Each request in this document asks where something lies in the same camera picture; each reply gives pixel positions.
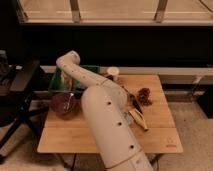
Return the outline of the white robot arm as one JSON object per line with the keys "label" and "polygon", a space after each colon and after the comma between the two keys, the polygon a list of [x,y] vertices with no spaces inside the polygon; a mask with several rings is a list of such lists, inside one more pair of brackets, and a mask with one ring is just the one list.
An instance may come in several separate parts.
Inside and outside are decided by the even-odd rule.
{"label": "white robot arm", "polygon": [[123,116],[127,93],[117,83],[82,68],[75,51],[59,57],[57,66],[86,87],[82,111],[107,171],[154,171]]}

